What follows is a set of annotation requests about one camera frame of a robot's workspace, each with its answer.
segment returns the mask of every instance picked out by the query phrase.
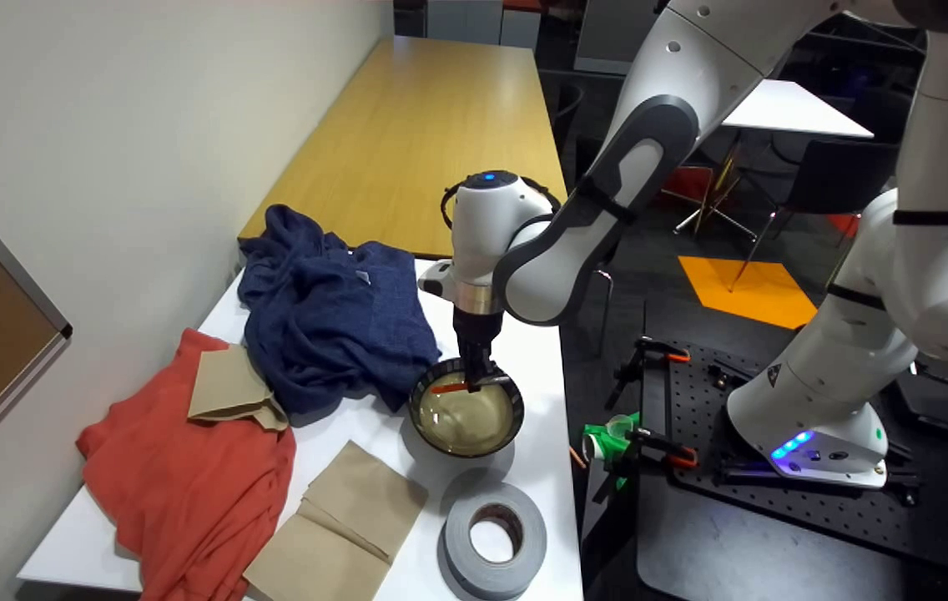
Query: red cloth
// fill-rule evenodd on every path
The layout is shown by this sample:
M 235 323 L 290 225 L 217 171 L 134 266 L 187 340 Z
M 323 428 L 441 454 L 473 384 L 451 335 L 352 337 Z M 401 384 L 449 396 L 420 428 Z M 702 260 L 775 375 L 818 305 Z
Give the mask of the red cloth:
M 85 485 L 139 559 L 145 599 L 245 594 L 245 566 L 267 545 L 295 470 L 295 435 L 253 421 L 189 423 L 204 352 L 228 344 L 187 330 L 174 363 L 77 436 Z

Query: duct tape roll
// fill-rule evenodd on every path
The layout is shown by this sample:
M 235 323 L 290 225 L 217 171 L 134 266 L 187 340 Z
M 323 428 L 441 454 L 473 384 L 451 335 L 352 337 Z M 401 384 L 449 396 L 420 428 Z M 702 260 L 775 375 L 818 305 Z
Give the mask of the duct tape roll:
M 472 540 L 472 529 L 495 521 L 507 532 L 514 559 L 489 562 Z M 473 599 L 517 599 L 531 589 L 548 550 L 538 504 L 507 485 L 473 485 L 449 511 L 441 529 L 441 566 Z

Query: yellow table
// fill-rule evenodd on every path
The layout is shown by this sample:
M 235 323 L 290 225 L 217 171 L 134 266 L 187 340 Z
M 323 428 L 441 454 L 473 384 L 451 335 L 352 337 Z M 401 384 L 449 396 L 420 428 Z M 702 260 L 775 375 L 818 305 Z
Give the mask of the yellow table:
M 352 248 L 380 239 L 441 258 L 451 255 L 441 191 L 495 167 L 563 197 L 531 51 L 380 39 L 242 236 L 256 236 L 263 211 L 286 204 Z

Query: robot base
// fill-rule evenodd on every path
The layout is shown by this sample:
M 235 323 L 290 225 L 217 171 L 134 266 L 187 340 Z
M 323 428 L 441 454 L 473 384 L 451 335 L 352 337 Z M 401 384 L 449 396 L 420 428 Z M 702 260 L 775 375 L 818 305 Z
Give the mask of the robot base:
M 729 396 L 729 421 L 780 477 L 885 486 L 889 436 L 873 404 L 769 404 L 770 377 L 754 377 Z

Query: metal bowl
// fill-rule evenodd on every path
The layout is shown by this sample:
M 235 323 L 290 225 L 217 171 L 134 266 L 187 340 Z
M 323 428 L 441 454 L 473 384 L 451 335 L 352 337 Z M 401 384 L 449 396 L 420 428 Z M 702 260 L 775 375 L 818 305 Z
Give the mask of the metal bowl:
M 461 362 L 441 362 L 415 384 L 409 413 L 420 439 L 435 451 L 449 457 L 489 457 L 517 436 L 526 404 L 498 363 L 482 391 L 468 391 Z

